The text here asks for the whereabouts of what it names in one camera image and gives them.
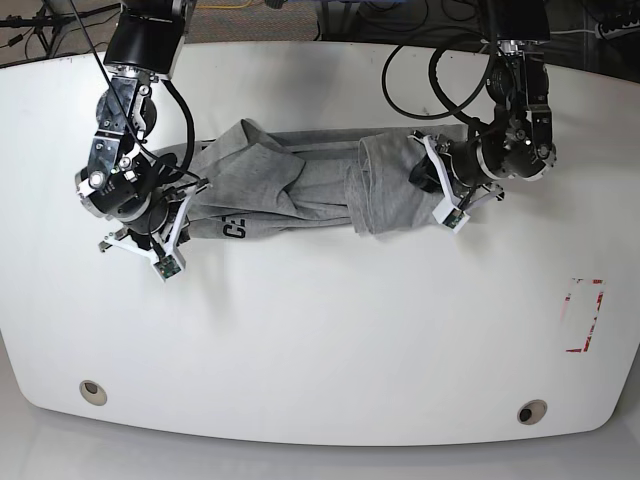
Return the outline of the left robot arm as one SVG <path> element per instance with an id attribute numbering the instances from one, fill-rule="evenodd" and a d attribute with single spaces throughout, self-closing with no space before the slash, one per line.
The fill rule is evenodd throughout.
<path id="1" fill-rule="evenodd" d="M 542 1 L 481 1 L 481 28 L 456 28 L 432 53 L 428 81 L 442 113 L 423 120 L 457 119 L 457 124 L 415 130 L 367 142 L 371 167 L 363 221 L 373 233 L 438 225 L 457 233 L 481 207 L 505 197 L 502 183 L 541 179 L 556 162 L 549 77 L 540 45 L 551 32 Z M 487 92 L 493 118 L 465 113 L 470 100 L 454 102 L 444 91 L 438 66 L 453 47 L 479 41 L 488 61 L 476 99 Z"/>

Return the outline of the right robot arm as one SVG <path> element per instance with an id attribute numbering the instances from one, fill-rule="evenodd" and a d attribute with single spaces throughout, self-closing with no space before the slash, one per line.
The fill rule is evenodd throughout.
<path id="1" fill-rule="evenodd" d="M 172 83 L 196 4 L 193 1 L 124 1 L 106 53 L 97 61 L 107 89 L 96 106 L 97 130 L 88 162 L 75 177 L 81 204 L 98 218 L 122 225 L 100 242 L 149 261 L 163 281 L 181 273 L 179 251 L 189 239 L 188 210 L 209 184 L 191 171 L 195 123 Z M 186 122 L 181 158 L 145 146 L 157 121 L 152 86 L 161 83 Z"/>

